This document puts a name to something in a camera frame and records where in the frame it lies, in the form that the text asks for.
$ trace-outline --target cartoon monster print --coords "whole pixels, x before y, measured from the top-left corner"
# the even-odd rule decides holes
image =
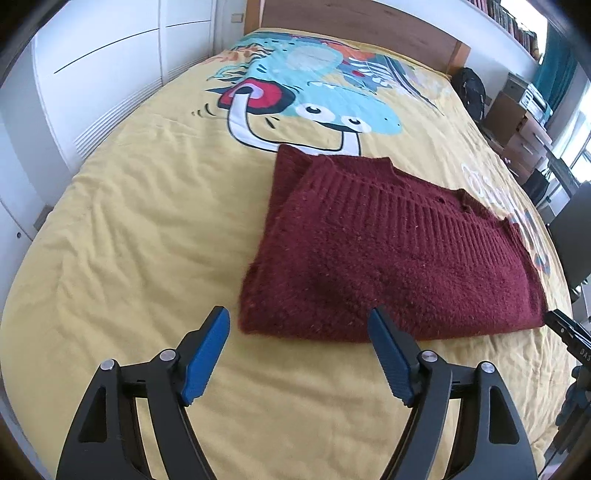
[[[328,74],[341,72],[345,76],[344,55],[355,61],[367,61],[376,57],[374,53],[333,40],[276,32],[251,34],[234,49],[256,51],[256,55],[250,55],[246,63],[218,70],[210,79],[232,85],[208,91],[220,94],[217,105],[228,110],[228,130],[245,145],[277,151],[280,144],[288,143],[266,140],[255,134],[248,122],[249,115],[297,116],[340,132],[340,145],[334,149],[288,143],[309,154],[360,155],[360,135],[369,132],[394,135],[402,130],[397,115],[375,96],[375,89],[352,82],[349,84],[353,88],[324,81]],[[397,75],[388,77],[387,87],[398,81],[411,95],[432,105],[412,86],[402,67],[391,67]]]

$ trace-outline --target blue gripper pad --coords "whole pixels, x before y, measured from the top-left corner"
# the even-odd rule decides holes
[[[226,309],[220,308],[217,318],[205,333],[197,352],[187,364],[185,383],[181,392],[181,398],[186,406],[203,395],[229,334],[230,314]]]
[[[410,407],[414,402],[410,367],[376,309],[369,314],[368,334],[394,397]]]

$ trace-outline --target cartoon eye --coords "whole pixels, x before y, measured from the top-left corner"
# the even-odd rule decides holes
[[[360,118],[357,118],[356,116],[343,115],[340,118],[340,121],[343,122],[344,126],[349,127],[350,129],[355,130],[356,132],[364,134],[371,132],[371,127]]]
[[[335,119],[333,112],[325,106],[315,105],[314,103],[302,103],[295,107],[295,112],[303,118],[320,122],[321,124],[328,124]]]

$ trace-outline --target knit sweater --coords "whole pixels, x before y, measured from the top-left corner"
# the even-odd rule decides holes
[[[538,327],[547,310],[519,227],[465,190],[413,177],[389,158],[282,145],[243,281],[241,329],[367,342],[379,305],[419,340]]]

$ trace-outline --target teal curtain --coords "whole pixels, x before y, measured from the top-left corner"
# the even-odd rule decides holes
[[[556,111],[564,98],[576,68],[577,61],[568,42],[548,23],[546,53],[535,74],[534,85],[552,110]]]

